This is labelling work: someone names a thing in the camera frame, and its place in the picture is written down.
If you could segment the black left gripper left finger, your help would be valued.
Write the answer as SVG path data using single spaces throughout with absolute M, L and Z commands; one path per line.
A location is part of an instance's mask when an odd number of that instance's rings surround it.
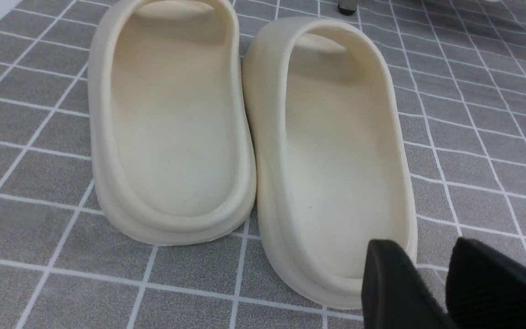
M 395 241 L 369 241 L 361 301 L 366 329 L 455 328 Z

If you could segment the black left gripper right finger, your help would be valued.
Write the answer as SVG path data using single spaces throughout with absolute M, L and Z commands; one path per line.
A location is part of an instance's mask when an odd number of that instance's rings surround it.
M 526 329 L 526 267 L 460 237 L 450 258 L 445 306 L 460 329 Z

